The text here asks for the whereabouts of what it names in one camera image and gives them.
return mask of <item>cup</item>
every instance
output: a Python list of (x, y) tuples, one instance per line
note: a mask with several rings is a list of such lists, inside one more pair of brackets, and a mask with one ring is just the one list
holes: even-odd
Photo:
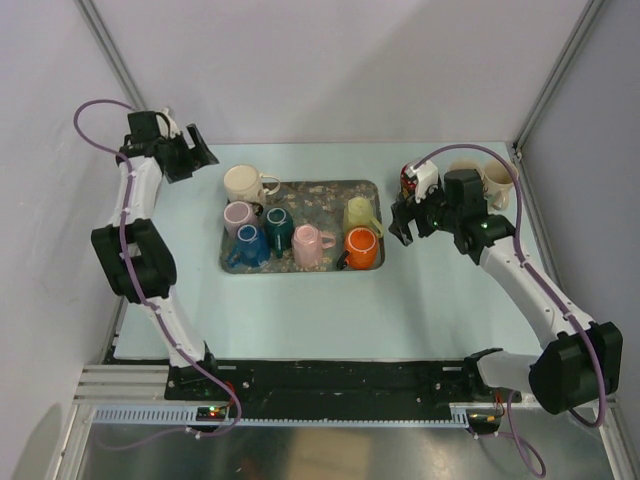
[[(271, 178), (277, 182), (274, 188), (265, 188), (263, 178)], [(259, 203), (263, 207), (267, 203), (267, 195), (273, 195), (280, 190), (280, 180), (273, 175), (260, 173), (251, 165), (236, 165), (224, 174), (224, 188), (230, 202), (243, 201)]]
[(375, 231), (378, 238), (384, 235), (384, 227), (373, 213), (371, 202), (364, 197), (354, 197), (344, 209), (342, 229), (346, 235), (355, 227), (367, 227)]
[(227, 263), (232, 268), (241, 263), (248, 267), (262, 267), (270, 257), (271, 250), (264, 231), (255, 225), (243, 225), (236, 233), (236, 243), (227, 257)]
[(231, 202), (222, 213), (224, 228), (231, 238), (235, 238), (238, 229), (243, 225), (260, 225), (258, 216), (262, 214), (262, 205), (259, 203)]
[(267, 212), (264, 229), (269, 246), (276, 251), (276, 257), (282, 258), (284, 251), (291, 248), (293, 217), (284, 208), (272, 208)]
[(302, 268), (317, 266), (324, 256), (323, 250), (336, 244), (336, 237), (329, 232), (321, 232), (313, 225), (301, 225), (293, 233), (293, 258)]
[[(518, 170), (511, 165), (511, 171), (518, 178)], [(509, 207), (509, 192), (513, 187), (513, 180), (507, 169), (496, 159), (489, 160), (484, 166), (485, 198), (489, 206), (496, 210), (506, 210)]]
[(344, 270), (347, 266), (354, 270), (367, 270), (376, 261), (378, 248), (378, 237), (373, 230), (356, 227), (347, 233), (344, 253), (340, 255), (336, 266), (339, 270)]

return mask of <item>pink mug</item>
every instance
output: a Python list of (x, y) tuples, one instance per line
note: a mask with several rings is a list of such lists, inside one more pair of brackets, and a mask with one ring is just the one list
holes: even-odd
[(262, 213), (262, 206), (259, 206), (256, 212), (256, 206), (247, 202), (231, 202), (224, 209), (222, 216), (224, 217), (224, 228), (229, 232), (231, 238), (236, 238), (236, 233), (243, 225), (260, 226), (258, 215)]
[(329, 232), (321, 232), (313, 225), (301, 225), (293, 232), (293, 258), (302, 268), (313, 268), (322, 262), (323, 250), (336, 244), (336, 237)]

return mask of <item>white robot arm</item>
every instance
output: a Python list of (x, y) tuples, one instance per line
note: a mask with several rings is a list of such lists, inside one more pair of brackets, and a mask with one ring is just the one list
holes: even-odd
[[(403, 170), (404, 188), (392, 206), (389, 231), (405, 245), (413, 241), (408, 227), (413, 220), (420, 237), (437, 230), (452, 233), (460, 253), (469, 255), (511, 297), (543, 349), (540, 357), (497, 348), (467, 357), (465, 364), (480, 386), (533, 393), (550, 413), (598, 398), (598, 383), (604, 383), (606, 393), (616, 391), (620, 331), (611, 322), (597, 324), (532, 263), (526, 251), (516, 251), (515, 228), (502, 215), (488, 213), (478, 173), (449, 172), (443, 185), (428, 159), (412, 165), (408, 175), (407, 170)], [(596, 362), (578, 330), (586, 332)], [(594, 363), (599, 363), (596, 368), (601, 370), (602, 382)]]
[[(158, 314), (178, 349), (196, 363), (210, 362), (212, 356), (205, 342), (189, 322), (177, 298), (175, 263), (151, 217), (163, 176), (172, 183), (190, 177), (194, 170), (204, 165), (218, 161), (202, 141), (195, 125), (187, 127), (195, 146), (187, 146), (168, 110), (132, 113), (129, 115), (129, 126), (131, 134), (125, 137), (125, 145), (120, 151), (129, 158), (132, 171), (129, 172), (124, 162), (119, 163), (120, 188), (110, 225), (94, 230), (92, 243), (113, 291), (142, 308), (156, 326), (169, 351), (170, 365), (178, 369), (190, 366), (165, 335), (158, 322)], [(146, 302), (140, 302), (134, 291), (117, 242), (130, 176), (133, 182), (126, 207), (125, 232)]]

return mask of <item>tray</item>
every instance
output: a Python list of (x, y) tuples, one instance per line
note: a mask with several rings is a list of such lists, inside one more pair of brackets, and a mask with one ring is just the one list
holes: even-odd
[[(265, 213), (260, 221), (263, 222), (270, 208), (282, 207), (291, 213), (296, 227), (310, 223), (319, 230), (333, 233), (336, 236), (336, 246), (326, 249), (322, 263), (314, 268), (301, 268), (296, 265), (292, 249), (285, 251), (282, 258), (277, 258), (272, 251), (269, 262), (260, 268), (246, 265), (232, 268), (227, 264), (226, 259), (231, 253), (234, 239), (225, 230), (220, 247), (220, 264), (223, 270), (233, 274), (338, 271), (336, 262), (343, 252), (344, 245), (342, 232), (344, 209), (349, 199), (357, 196), (365, 197), (371, 202), (376, 217), (382, 222), (378, 187), (373, 182), (368, 180), (282, 182), (278, 193), (267, 197)], [(384, 263), (384, 259), (384, 238), (381, 238), (378, 256), (370, 270), (379, 268)], [(343, 271), (347, 272), (351, 269), (347, 267)]]

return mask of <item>gray wall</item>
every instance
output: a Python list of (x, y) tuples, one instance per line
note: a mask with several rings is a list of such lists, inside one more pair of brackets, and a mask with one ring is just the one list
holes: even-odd
[(286, 143), (513, 140), (587, 1), (95, 3), (148, 102)]
[[(71, 121), (80, 103), (122, 93), (71, 0), (2, 7), (0, 478), (39, 479), (116, 302), (89, 235), (107, 223), (118, 172)], [(109, 106), (82, 123), (111, 145), (127, 126)]]
[(640, 447), (640, 0), (607, 7), (523, 154), (568, 293), (623, 332)]

